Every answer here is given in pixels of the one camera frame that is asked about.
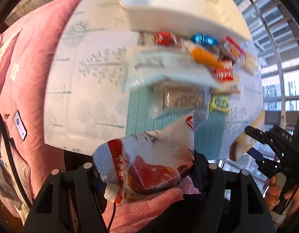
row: human hand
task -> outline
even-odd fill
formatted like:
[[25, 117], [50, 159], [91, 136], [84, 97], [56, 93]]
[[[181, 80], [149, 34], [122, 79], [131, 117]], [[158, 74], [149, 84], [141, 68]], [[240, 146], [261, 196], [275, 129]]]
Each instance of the human hand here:
[[[276, 176], [273, 176], [270, 180], [270, 186], [266, 192], [265, 196], [265, 202], [267, 204], [267, 207], [270, 211], [273, 210], [273, 208], [279, 204], [280, 200], [278, 196], [281, 194], [282, 189], [275, 185], [276, 183]], [[297, 186], [294, 186], [291, 190], [289, 190], [285, 195], [284, 199], [288, 200], [292, 197], [295, 189]], [[293, 203], [290, 207], [290, 210], [287, 213], [287, 216], [292, 215], [294, 212], [296, 212], [299, 208], [299, 188], [293, 198]]]

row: snack package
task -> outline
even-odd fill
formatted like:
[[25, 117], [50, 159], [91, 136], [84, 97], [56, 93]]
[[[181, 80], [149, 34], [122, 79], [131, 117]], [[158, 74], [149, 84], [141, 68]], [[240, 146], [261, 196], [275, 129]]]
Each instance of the snack package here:
[[231, 61], [224, 61], [223, 63], [225, 64], [223, 68], [215, 68], [213, 70], [219, 87], [213, 89], [212, 92], [214, 94], [240, 93], [240, 78], [234, 74]]
[[218, 46], [218, 41], [216, 38], [206, 36], [200, 33], [191, 36], [190, 40], [200, 46]]
[[173, 35], [170, 32], [140, 32], [139, 45], [142, 46], [173, 46], [182, 47], [182, 41], [178, 36]]
[[196, 63], [185, 48], [139, 46], [126, 49], [127, 79], [132, 91], [169, 79], [176, 83], [218, 87], [209, 69]]
[[240, 89], [240, 78], [238, 75], [233, 75], [233, 80], [220, 82], [217, 89], [213, 89], [214, 94], [239, 94]]
[[192, 111], [163, 130], [114, 139], [93, 154], [104, 197], [114, 203], [151, 199], [177, 186], [194, 161], [194, 132], [204, 114]]
[[207, 87], [165, 84], [154, 87], [152, 117], [199, 110], [208, 116], [211, 90]]
[[241, 68], [245, 70], [247, 73], [254, 75], [259, 70], [257, 57], [246, 52], [246, 57], [243, 63], [241, 64]]
[[221, 50], [224, 55], [229, 57], [236, 64], [241, 64], [245, 59], [245, 52], [231, 37], [225, 38]]
[[225, 112], [227, 115], [230, 110], [229, 106], [229, 96], [228, 95], [212, 95], [210, 102], [210, 111], [217, 110], [220, 112]]
[[203, 47], [196, 46], [196, 44], [190, 40], [184, 41], [183, 44], [196, 62], [207, 65], [210, 68], [224, 67], [223, 63], [218, 61], [217, 58], [212, 53], [210, 53]]
[[[252, 127], [264, 130], [265, 126], [265, 111], [262, 110], [261, 114], [251, 123]], [[256, 143], [256, 140], [244, 132], [236, 138], [236, 140], [230, 146], [229, 158], [233, 161], [237, 161], [241, 158], [252, 146]]]

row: window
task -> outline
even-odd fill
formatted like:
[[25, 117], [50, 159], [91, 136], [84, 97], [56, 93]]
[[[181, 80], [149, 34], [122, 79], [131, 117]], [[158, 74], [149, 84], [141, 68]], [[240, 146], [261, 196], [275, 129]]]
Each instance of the window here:
[[279, 50], [279, 55], [282, 61], [282, 68], [288, 68], [299, 65], [299, 46], [298, 43], [292, 43], [282, 51]]
[[262, 86], [264, 99], [281, 96], [279, 75], [263, 78]]
[[299, 95], [299, 70], [283, 73], [286, 96]]
[[286, 101], [285, 111], [299, 111], [299, 100]]
[[267, 111], [279, 111], [281, 110], [281, 101], [275, 101], [275, 102], [264, 102], [264, 110]]
[[[261, 64], [264, 110], [299, 111], [299, 28], [287, 8], [279, 0], [234, 0], [242, 12], [254, 41]], [[265, 125], [265, 131], [272, 128]], [[275, 154], [268, 145], [255, 146], [266, 158]], [[266, 177], [257, 170], [248, 154], [233, 162], [224, 160], [223, 169], [239, 172], [246, 168], [259, 189], [264, 192]]]

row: red candy wrapper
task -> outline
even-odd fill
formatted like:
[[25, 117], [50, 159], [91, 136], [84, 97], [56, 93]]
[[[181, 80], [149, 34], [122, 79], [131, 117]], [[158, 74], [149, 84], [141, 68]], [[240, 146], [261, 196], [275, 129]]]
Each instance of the red candy wrapper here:
[[153, 35], [153, 41], [156, 45], [162, 46], [181, 46], [179, 37], [170, 32], [157, 32]]
[[213, 70], [218, 81], [231, 81], [234, 79], [232, 67], [216, 67]]
[[204, 114], [194, 110], [163, 130], [114, 139], [93, 154], [105, 198], [114, 203], [151, 199], [177, 186], [193, 165], [194, 131]]

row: white tablecloth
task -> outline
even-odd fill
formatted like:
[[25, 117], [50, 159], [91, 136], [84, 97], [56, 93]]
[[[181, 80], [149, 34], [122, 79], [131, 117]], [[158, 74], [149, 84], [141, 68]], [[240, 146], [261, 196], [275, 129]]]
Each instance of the white tablecloth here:
[[[125, 135], [129, 94], [122, 92], [126, 46], [137, 45], [120, 0], [82, 0], [58, 43], [46, 88], [45, 143], [91, 155]], [[242, 96], [231, 99], [220, 157], [262, 109], [260, 75], [239, 71]]]

